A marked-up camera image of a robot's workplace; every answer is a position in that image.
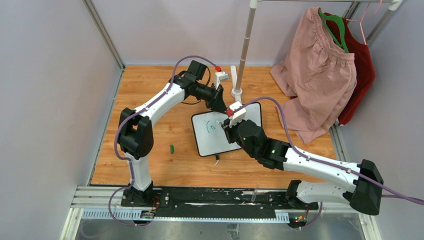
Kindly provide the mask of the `white whiteboard black frame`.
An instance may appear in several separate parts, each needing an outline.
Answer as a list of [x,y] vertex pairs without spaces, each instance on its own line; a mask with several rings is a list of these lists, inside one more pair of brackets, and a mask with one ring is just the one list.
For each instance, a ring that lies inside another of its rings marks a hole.
[[237,143],[228,143],[225,133],[216,121],[224,122],[227,115],[215,111],[191,116],[197,152],[200,157],[215,156],[241,149]]

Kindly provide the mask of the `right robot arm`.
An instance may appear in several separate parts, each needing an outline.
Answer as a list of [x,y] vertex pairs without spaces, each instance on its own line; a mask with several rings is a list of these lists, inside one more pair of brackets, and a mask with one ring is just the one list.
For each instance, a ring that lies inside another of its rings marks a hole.
[[251,120],[231,126],[226,119],[221,127],[230,144],[239,145],[263,167],[303,173],[322,180],[319,183],[291,181],[285,194],[290,208],[322,202],[349,205],[371,216],[380,213],[384,180],[373,161],[343,162],[311,154],[288,142],[267,137],[264,129]]

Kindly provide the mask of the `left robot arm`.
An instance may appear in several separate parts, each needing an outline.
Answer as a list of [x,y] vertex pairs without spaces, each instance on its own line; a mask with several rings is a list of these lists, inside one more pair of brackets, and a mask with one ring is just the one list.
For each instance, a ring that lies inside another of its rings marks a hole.
[[135,109],[125,108],[121,112],[114,150],[116,154],[124,153],[118,158],[126,160],[129,166],[129,186],[123,194],[126,200],[146,207],[156,199],[149,172],[149,154],[154,146],[153,127],[161,117],[190,96],[204,101],[206,108],[213,112],[225,113],[227,106],[221,83],[230,76],[218,65],[215,70],[215,74],[209,75],[214,78],[212,84],[200,83],[210,69],[192,60],[187,70],[173,73],[165,87],[145,104]]

